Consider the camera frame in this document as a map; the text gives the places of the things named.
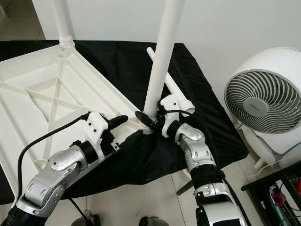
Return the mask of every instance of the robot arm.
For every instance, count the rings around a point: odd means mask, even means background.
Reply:
[[[98,113],[90,113],[84,127],[86,141],[75,141],[68,149],[52,155],[1,225],[44,225],[64,191],[80,179],[80,174],[92,163],[98,165],[119,150],[110,130],[127,120],[124,115],[109,121]]]
[[[181,123],[178,110],[176,97],[169,95],[160,101],[156,121],[141,112],[136,112],[136,116],[151,129],[159,130],[162,136],[170,137],[184,151],[198,205],[198,226],[246,226],[240,208],[223,181],[225,175],[216,166],[205,143],[204,134]]]

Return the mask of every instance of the power cord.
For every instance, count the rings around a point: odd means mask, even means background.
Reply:
[[[273,162],[273,163],[271,163],[271,164],[268,164],[268,165],[262,167],[261,170],[260,170],[258,173],[253,174],[253,175],[249,175],[249,176],[247,176],[247,177],[242,177],[242,176],[240,176],[240,175],[238,175],[238,174],[233,173],[232,170],[230,170],[229,167],[227,167],[227,169],[230,171],[230,173],[232,173],[232,174],[233,174],[234,176],[236,176],[236,177],[239,177],[239,178],[251,178],[251,177],[254,177],[254,176],[259,175],[266,167],[271,166],[271,165],[274,165],[275,163],[280,162],[280,161],[282,161],[282,160],[286,160],[286,159],[293,158],[293,157],[295,157],[295,156],[297,156],[297,155],[299,155],[299,154],[301,154],[301,153],[293,154],[292,156],[289,156],[289,157],[280,159],[280,160],[278,160],[278,161],[276,161],[276,162]]]
[[[75,203],[73,199],[69,199],[69,201],[75,206],[75,208],[79,211],[81,216],[85,219],[85,221],[88,221],[88,218],[85,216],[85,214],[80,210],[79,206]]]
[[[30,144],[28,144],[20,153],[19,155],[19,159],[18,159],[18,196],[17,196],[17,200],[21,197],[22,195],[22,189],[23,189],[23,183],[22,183],[22,160],[23,157],[25,155],[25,153],[28,151],[28,149],[30,149],[32,146],[34,146],[35,144],[37,144],[38,142],[46,139],[49,136],[54,135],[55,133],[75,124],[76,122],[78,122],[79,120],[87,120],[89,117],[90,112],[88,112],[87,114],[83,114],[80,117],[76,118],[75,120],[67,123],[66,125],[61,126],[60,128],[57,128],[43,136],[41,136],[40,138],[32,141]]]
[[[207,137],[207,139],[210,141],[210,143],[212,145],[211,148],[212,148],[212,152],[213,152],[213,155],[214,155],[214,160],[215,160],[216,167],[220,170],[218,159],[217,159],[217,154],[216,154],[217,151],[216,151],[216,148],[214,146],[213,139],[211,137],[211,134],[209,132],[209,129],[208,129],[206,123],[204,121],[201,121],[201,119],[199,119],[197,116],[195,116],[192,113],[187,112],[187,111],[183,111],[183,110],[169,110],[169,111],[163,110],[162,111],[163,114],[166,114],[166,113],[177,113],[177,112],[184,113],[184,114],[187,114],[189,116],[192,116],[202,126],[202,128],[205,130],[206,137]],[[233,198],[234,198],[236,204],[238,205],[239,209],[241,210],[241,213],[242,213],[242,215],[243,215],[243,217],[244,217],[247,225],[250,226],[251,223],[250,223],[250,221],[249,221],[249,219],[248,219],[248,217],[246,215],[246,212],[245,212],[242,204],[240,203],[237,195],[235,194],[233,188],[230,186],[229,182],[225,178],[223,178],[223,181],[226,183],[226,185],[228,186],[228,188],[230,190],[230,193],[233,195]]]

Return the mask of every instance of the white bracket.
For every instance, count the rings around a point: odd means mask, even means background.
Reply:
[[[108,128],[108,123],[104,120],[104,118],[95,112],[91,112],[87,122],[84,126],[84,132],[86,134],[86,139],[90,142],[90,144],[95,149],[98,155],[98,161],[104,161],[104,154],[100,147],[100,143],[102,138],[100,138],[103,134],[103,131]]]
[[[179,110],[180,109],[177,98],[173,94],[168,95],[167,97],[163,98],[160,101],[160,104],[167,111],[169,111],[169,110]],[[162,136],[164,136],[166,138],[169,137],[169,135],[167,135],[167,130],[168,130],[168,127],[170,126],[170,124],[174,120],[179,121],[179,113],[178,112],[165,114],[165,123],[164,123],[164,126],[162,128]]]

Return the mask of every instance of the tiled floor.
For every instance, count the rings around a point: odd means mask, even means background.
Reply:
[[[1,40],[44,40],[44,34],[34,11],[31,0],[12,0],[6,8],[9,20],[1,23]],[[258,156],[250,149],[247,158],[235,162],[223,170],[240,199],[253,226],[262,226],[249,196],[241,186],[261,178],[273,170],[268,167],[255,177],[253,168]],[[79,207],[92,210],[101,218],[103,226],[135,226],[143,216],[158,216],[170,226],[195,226],[196,203],[191,188],[181,196],[176,190],[188,182],[182,171],[166,175],[143,186],[125,185],[119,188],[75,199]],[[0,206],[0,222],[6,216],[10,205]],[[60,201],[47,226],[67,226],[80,217],[69,201]]]
[[[44,33],[31,0],[11,0],[8,19],[0,23],[0,40],[44,40]]]

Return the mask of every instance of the white wall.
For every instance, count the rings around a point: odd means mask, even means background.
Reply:
[[[32,0],[46,39],[57,39],[49,0]],[[163,0],[67,0],[77,40],[156,42]],[[258,51],[301,48],[300,0],[186,0],[177,42],[183,42],[223,106],[238,66]]]

